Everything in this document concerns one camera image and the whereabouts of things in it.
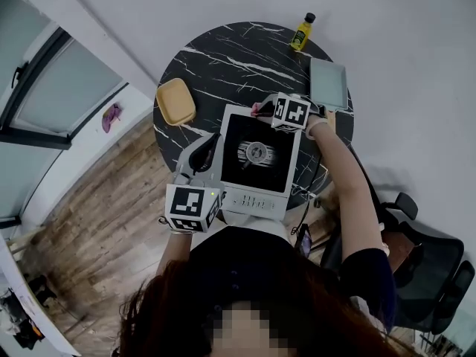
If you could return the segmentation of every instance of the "black and white marker cube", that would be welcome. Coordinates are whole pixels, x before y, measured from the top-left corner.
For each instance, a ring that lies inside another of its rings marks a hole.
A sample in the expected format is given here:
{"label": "black and white marker cube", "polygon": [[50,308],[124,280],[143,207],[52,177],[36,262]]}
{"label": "black and white marker cube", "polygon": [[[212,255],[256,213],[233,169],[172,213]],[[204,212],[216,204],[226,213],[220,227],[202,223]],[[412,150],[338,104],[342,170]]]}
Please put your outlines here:
{"label": "black and white marker cube", "polygon": [[173,229],[206,232],[222,206],[220,195],[216,188],[167,184],[165,218]]}
{"label": "black and white marker cube", "polygon": [[278,93],[274,105],[274,115],[271,127],[286,132],[296,132],[306,128],[309,116],[310,102],[296,97]]}

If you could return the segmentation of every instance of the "woman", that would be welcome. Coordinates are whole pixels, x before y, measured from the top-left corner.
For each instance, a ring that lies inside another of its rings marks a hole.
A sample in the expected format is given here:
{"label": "woman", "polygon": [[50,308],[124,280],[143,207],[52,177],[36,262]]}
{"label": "woman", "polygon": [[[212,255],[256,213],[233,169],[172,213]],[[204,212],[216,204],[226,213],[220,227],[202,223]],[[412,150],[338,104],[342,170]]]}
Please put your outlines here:
{"label": "woman", "polygon": [[339,197],[340,279],[263,221],[191,253],[191,234],[171,234],[157,276],[123,307],[121,357],[397,356],[385,337],[395,286],[367,182],[324,119],[310,116],[306,134]]}

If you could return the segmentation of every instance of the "purple object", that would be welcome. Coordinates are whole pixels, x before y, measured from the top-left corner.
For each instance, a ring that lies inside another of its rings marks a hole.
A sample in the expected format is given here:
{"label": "purple object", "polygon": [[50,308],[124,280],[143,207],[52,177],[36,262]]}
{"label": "purple object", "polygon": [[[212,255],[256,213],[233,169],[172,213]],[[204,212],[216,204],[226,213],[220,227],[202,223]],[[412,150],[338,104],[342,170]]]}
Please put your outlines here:
{"label": "purple object", "polygon": [[111,124],[114,120],[119,119],[122,108],[117,103],[114,103],[103,114],[103,130],[107,134],[111,129]]}

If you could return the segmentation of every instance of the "floor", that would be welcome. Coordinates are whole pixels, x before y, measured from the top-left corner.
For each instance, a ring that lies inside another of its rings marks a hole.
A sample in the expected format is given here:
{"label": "floor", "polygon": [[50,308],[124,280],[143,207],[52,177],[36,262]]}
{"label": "floor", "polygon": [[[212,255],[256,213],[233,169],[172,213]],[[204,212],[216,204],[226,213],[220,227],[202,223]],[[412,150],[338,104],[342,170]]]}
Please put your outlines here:
{"label": "floor", "polygon": [[[157,218],[171,178],[148,117],[75,184],[22,256],[24,273],[51,282],[58,300],[48,299],[48,314],[84,356],[110,355],[119,306],[156,270],[168,238]],[[332,187],[325,196],[335,206]],[[286,214],[289,230],[302,213]],[[322,209],[312,208],[306,222],[314,222],[313,239],[332,228]]]}

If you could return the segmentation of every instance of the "black marble table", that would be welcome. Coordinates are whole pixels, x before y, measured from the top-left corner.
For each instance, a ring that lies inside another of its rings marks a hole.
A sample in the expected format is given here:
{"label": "black marble table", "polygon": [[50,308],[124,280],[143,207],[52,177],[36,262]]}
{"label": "black marble table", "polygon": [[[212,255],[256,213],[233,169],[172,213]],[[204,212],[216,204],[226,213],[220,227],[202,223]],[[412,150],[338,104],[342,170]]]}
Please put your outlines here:
{"label": "black marble table", "polygon": [[[180,152],[200,136],[219,132],[227,103],[251,107],[269,94],[283,92],[309,96],[311,57],[331,61],[309,40],[303,52],[293,51],[289,41],[293,30],[264,22],[237,22],[223,25],[186,44],[172,59],[159,85],[182,78],[196,104],[196,117],[182,126],[169,126],[154,102],[154,129],[159,148],[170,170],[175,171]],[[335,131],[345,144],[353,136],[353,105],[338,112]],[[296,163],[293,192],[288,209],[306,201],[319,150],[302,134]],[[321,166],[313,181],[311,197],[319,194],[330,178]]]}

